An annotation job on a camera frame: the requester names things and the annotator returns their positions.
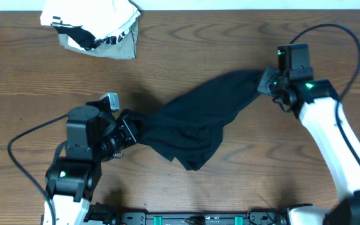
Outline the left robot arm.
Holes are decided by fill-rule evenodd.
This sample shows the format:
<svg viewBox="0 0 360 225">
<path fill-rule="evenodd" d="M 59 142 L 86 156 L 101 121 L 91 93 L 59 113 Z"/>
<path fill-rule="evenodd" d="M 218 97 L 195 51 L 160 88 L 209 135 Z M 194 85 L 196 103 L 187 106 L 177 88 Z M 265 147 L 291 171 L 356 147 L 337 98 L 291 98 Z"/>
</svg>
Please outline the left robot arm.
<svg viewBox="0 0 360 225">
<path fill-rule="evenodd" d="M 120 224 L 120 214 L 107 205 L 93 204 L 102 175 L 101 164 L 122 158 L 138 141 L 135 117 L 127 111 L 112 114 L 108 97 L 71 109 L 67 139 L 57 149 L 46 172 L 43 224 Z"/>
</svg>

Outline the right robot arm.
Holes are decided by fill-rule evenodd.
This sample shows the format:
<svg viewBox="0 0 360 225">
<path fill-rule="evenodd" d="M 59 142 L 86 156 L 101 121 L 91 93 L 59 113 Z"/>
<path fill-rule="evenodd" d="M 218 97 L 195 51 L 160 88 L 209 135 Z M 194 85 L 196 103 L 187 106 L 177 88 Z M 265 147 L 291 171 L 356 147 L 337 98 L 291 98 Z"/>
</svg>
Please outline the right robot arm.
<svg viewBox="0 0 360 225">
<path fill-rule="evenodd" d="M 293 113 L 309 131 L 331 173 L 339 204 L 286 209 L 288 224 L 360 224 L 360 142 L 351 129 L 338 93 L 327 79 L 315 80 L 307 44 L 277 49 L 278 69 L 267 68 L 257 90 Z"/>
</svg>

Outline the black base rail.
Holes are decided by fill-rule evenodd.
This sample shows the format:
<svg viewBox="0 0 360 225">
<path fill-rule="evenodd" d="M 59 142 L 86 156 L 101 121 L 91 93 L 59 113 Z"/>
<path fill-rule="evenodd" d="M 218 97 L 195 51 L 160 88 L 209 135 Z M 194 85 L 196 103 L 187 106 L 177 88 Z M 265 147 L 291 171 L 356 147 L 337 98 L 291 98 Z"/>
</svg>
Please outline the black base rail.
<svg viewBox="0 0 360 225">
<path fill-rule="evenodd" d="M 253 209 L 247 213 L 224 214 L 153 214 L 126 212 L 121 215 L 124 225 L 287 225 L 281 212 Z"/>
</svg>

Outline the grey-beige folded garment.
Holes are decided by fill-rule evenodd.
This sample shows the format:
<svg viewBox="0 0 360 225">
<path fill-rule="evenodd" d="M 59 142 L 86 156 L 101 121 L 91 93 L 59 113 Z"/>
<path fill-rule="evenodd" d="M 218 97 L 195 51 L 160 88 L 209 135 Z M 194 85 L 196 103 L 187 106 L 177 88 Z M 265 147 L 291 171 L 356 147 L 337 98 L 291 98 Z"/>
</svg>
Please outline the grey-beige folded garment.
<svg viewBox="0 0 360 225">
<path fill-rule="evenodd" d="M 101 43 L 96 49 L 85 51 L 69 45 L 71 39 L 67 34 L 59 34 L 59 44 L 65 49 L 74 51 L 77 53 L 99 57 L 99 58 L 111 58 L 111 59 L 134 59 L 136 57 L 136 45 L 139 34 L 138 19 L 131 26 L 129 33 L 124 37 L 122 41 L 115 45 Z"/>
</svg>

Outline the black t-shirt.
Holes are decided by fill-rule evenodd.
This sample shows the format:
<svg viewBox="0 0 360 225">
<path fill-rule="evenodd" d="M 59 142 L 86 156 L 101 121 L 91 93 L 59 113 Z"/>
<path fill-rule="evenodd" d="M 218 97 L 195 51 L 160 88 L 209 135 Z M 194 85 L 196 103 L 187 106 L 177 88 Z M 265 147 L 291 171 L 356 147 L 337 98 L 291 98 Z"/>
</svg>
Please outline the black t-shirt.
<svg viewBox="0 0 360 225">
<path fill-rule="evenodd" d="M 222 74 L 174 98 L 150 115 L 125 110 L 139 133 L 137 142 L 168 161 L 197 171 L 223 141 L 223 129 L 258 96 L 260 70 Z"/>
</svg>

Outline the black and white garment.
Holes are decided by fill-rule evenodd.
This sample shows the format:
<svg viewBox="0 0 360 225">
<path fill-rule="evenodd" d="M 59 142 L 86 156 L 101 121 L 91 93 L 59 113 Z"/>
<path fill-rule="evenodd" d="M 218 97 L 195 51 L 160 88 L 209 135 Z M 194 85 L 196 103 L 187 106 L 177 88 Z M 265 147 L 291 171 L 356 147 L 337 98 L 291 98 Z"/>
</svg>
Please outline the black and white garment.
<svg viewBox="0 0 360 225">
<path fill-rule="evenodd" d="M 104 39 L 98 39 L 91 32 L 84 30 L 81 26 L 63 24 L 60 17 L 56 16 L 52 17 L 51 26 L 53 26 L 59 34 L 68 35 L 71 38 L 71 41 L 74 41 L 80 49 L 85 51 L 96 49 L 102 43 L 110 45 L 120 43 L 129 33 L 129 29 L 126 29 L 119 34 L 108 36 Z"/>
</svg>

